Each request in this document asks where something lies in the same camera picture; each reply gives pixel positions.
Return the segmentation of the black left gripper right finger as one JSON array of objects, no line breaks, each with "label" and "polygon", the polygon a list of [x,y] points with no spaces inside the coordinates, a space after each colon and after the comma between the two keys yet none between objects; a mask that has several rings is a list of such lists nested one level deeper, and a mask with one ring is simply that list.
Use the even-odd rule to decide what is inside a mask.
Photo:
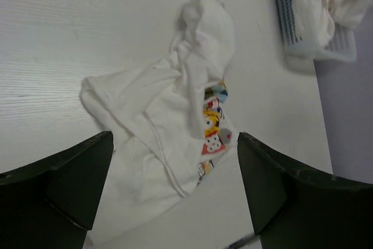
[{"label": "black left gripper right finger", "polygon": [[263,248],[371,248],[372,185],[326,173],[248,133],[238,160]]}]

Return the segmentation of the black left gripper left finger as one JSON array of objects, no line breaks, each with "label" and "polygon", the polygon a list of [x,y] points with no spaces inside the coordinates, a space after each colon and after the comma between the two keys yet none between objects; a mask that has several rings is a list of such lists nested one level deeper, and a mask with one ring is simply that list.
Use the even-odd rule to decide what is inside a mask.
[{"label": "black left gripper left finger", "polygon": [[1,248],[83,248],[114,150],[103,131],[1,174]]}]

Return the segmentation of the white cartoon print t-shirt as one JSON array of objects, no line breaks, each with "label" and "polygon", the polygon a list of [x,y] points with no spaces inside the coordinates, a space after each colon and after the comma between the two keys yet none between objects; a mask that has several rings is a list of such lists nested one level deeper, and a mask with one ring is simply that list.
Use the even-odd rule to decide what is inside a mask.
[{"label": "white cartoon print t-shirt", "polygon": [[190,0],[169,53],[137,68],[83,79],[80,99],[114,137],[93,228],[94,246],[160,216],[198,186],[231,148],[221,109],[224,74],[235,47],[222,0]]}]

